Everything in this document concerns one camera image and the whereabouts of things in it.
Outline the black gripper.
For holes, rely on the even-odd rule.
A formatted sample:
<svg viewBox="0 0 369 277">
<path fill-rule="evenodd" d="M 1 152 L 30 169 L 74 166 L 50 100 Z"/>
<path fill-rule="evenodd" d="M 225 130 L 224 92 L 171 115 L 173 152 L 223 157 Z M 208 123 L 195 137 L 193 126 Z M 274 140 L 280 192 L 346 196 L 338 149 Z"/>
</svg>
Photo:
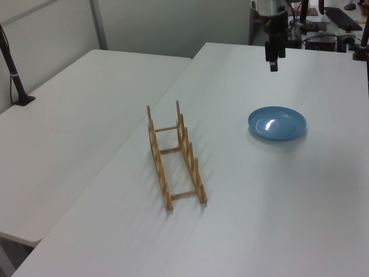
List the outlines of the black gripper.
<svg viewBox="0 0 369 277">
<path fill-rule="evenodd" d="M 278 57 L 285 58 L 285 41 L 288 32 L 288 13 L 276 16 L 261 16 L 262 29 L 269 37 L 265 42 L 265 58 L 269 63 L 270 71 L 278 71 Z"/>
</svg>

